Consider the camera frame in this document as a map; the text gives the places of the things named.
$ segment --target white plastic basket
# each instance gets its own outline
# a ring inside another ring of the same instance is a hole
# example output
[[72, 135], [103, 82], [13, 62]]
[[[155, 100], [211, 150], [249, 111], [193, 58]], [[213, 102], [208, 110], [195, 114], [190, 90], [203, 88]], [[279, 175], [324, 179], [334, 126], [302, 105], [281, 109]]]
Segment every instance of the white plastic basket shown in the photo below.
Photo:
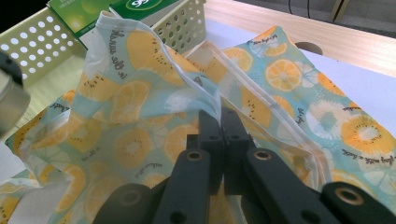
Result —
[[[186, 52], [205, 38], [204, 3], [184, 0], [151, 29], [164, 44]], [[86, 53], [47, 7], [0, 34], [0, 50], [20, 65], [24, 88], [32, 98], [16, 129], [77, 86]]]

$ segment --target lemon print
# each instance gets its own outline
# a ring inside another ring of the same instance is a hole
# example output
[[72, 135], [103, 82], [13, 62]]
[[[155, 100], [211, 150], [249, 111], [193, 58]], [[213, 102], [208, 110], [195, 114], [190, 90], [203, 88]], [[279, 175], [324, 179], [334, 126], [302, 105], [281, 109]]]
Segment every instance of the lemon print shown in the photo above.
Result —
[[0, 186], [0, 194], [9, 194], [18, 191], [19, 189], [22, 189], [23, 186], [21, 185], [15, 185], [12, 183], [4, 183]]
[[152, 148], [149, 133], [143, 129], [134, 128], [116, 140], [115, 159], [123, 167], [135, 168], [143, 162]]
[[171, 118], [173, 117], [173, 115], [162, 115], [162, 116], [158, 116], [155, 118], [150, 118], [150, 119], [142, 119], [143, 122], [147, 123], [148, 125], [163, 125], [166, 122], [168, 122]]
[[345, 96], [344, 92], [341, 91], [328, 77], [326, 77], [323, 73], [319, 73], [318, 81], [322, 85], [322, 87], [336, 95]]
[[350, 118], [344, 106], [334, 101], [318, 101], [308, 107], [305, 119], [309, 129], [318, 137], [341, 139], [341, 127]]
[[77, 86], [77, 92], [88, 99], [103, 102], [110, 99], [119, 87], [120, 84], [99, 73], [94, 74], [93, 77], [83, 73]]
[[46, 165], [46, 167], [43, 169], [43, 171], [41, 171], [41, 174], [38, 176], [38, 181], [40, 183], [47, 183], [50, 173], [55, 170], [56, 170], [56, 168], [53, 165], [51, 165], [51, 164]]
[[84, 171], [77, 165], [67, 166], [64, 169], [64, 173], [69, 175], [72, 178], [72, 181], [61, 201], [55, 208], [57, 212], [62, 212], [73, 204], [73, 202], [84, 189], [86, 182]]
[[48, 127], [42, 138], [32, 145], [32, 148], [51, 147], [67, 141], [76, 149], [84, 152], [92, 147], [100, 135], [100, 123], [96, 119], [86, 120], [74, 111], [70, 112], [67, 122], [59, 127]]
[[96, 144], [100, 134], [101, 122], [97, 119], [89, 119], [71, 133], [67, 143], [80, 152], [85, 152]]
[[198, 129], [185, 124], [176, 127], [166, 135], [164, 150], [166, 157], [172, 163], [176, 163], [178, 154], [186, 149], [187, 134], [198, 134]]
[[12, 215], [12, 212], [17, 207], [18, 199], [15, 197], [6, 197], [4, 199], [0, 199], [0, 224], [7, 224], [9, 218]]
[[149, 90], [150, 84], [145, 81], [132, 81], [123, 85], [113, 96], [110, 119], [118, 123], [137, 120]]
[[[228, 107], [230, 107], [231, 109], [237, 111], [237, 108], [234, 108], [231, 105], [228, 105]], [[271, 141], [266, 134], [265, 131], [262, 130], [262, 127], [256, 123], [253, 122], [251, 119], [249, 119], [245, 114], [241, 114], [240, 112], [238, 112], [238, 116], [241, 119], [245, 129], [247, 130], [247, 132], [255, 139], [255, 140], [263, 140], [263, 141]]]
[[146, 175], [145, 178], [143, 179], [142, 184], [146, 185], [147, 187], [152, 189], [155, 186], [157, 186], [158, 184], [160, 184], [161, 182], [163, 182], [166, 178], [167, 178], [166, 175], [153, 173], [153, 174]]
[[196, 50], [189, 56], [189, 61], [216, 84], [223, 80], [228, 71], [209, 49]]
[[366, 115], [358, 115], [346, 121], [341, 135], [347, 145], [368, 154], [390, 153], [396, 147], [393, 136]]
[[361, 109], [361, 107], [358, 106], [355, 102], [351, 102], [351, 103], [348, 105], [348, 107], [351, 107], [351, 108], [353, 108], [353, 109]]
[[49, 127], [43, 134], [44, 136], [35, 140], [32, 144], [33, 149], [53, 147], [61, 144], [67, 139], [67, 123], [62, 124], [60, 127]]
[[184, 85], [183, 79], [166, 58], [162, 43], [146, 31], [133, 31], [126, 40], [129, 61], [136, 69], [147, 69], [174, 85]]
[[95, 219], [99, 209], [113, 191], [125, 184], [126, 181], [123, 178], [109, 175], [103, 176], [88, 189], [84, 201], [84, 212], [90, 222]]
[[280, 107], [282, 107], [292, 118], [294, 118], [294, 109], [291, 104], [285, 100], [285, 98], [278, 95], [274, 95], [273, 98], [280, 105]]
[[270, 47], [268, 50], [265, 51], [265, 55], [270, 57], [279, 56], [286, 52], [287, 49], [288, 45], [286, 43], [283, 43], [273, 48]]
[[248, 71], [253, 65], [253, 58], [245, 49], [235, 47], [225, 49], [223, 52], [244, 72]]
[[292, 91], [301, 85], [303, 75], [296, 63], [279, 59], [269, 64], [264, 72], [265, 79], [280, 91]]
[[108, 165], [102, 161], [94, 161], [90, 163], [91, 176], [99, 176], [108, 170]]
[[242, 113], [264, 127], [270, 126], [271, 110], [245, 86], [241, 87], [241, 105]]
[[342, 170], [332, 170], [332, 181], [337, 182], [346, 182], [348, 184], [351, 184], [353, 186], [356, 186], [360, 189], [363, 189], [366, 193], [370, 194], [372, 197], [375, 197], [375, 194], [373, 193], [373, 190], [368, 187], [365, 183], [363, 183], [361, 180], [359, 180], [356, 176], [347, 173]]
[[12, 142], [12, 146], [13, 146], [13, 151], [14, 151], [15, 155], [17, 155], [17, 156], [21, 155], [20, 149], [21, 149], [21, 145], [26, 137], [26, 134], [29, 132], [29, 130], [31, 130], [32, 128], [34, 128], [37, 125], [37, 123], [41, 120], [41, 118], [45, 115], [46, 112], [47, 112], [47, 108], [45, 108], [40, 113], [38, 113], [33, 119], [31, 119], [25, 125], [20, 127], [14, 133], [14, 140]]

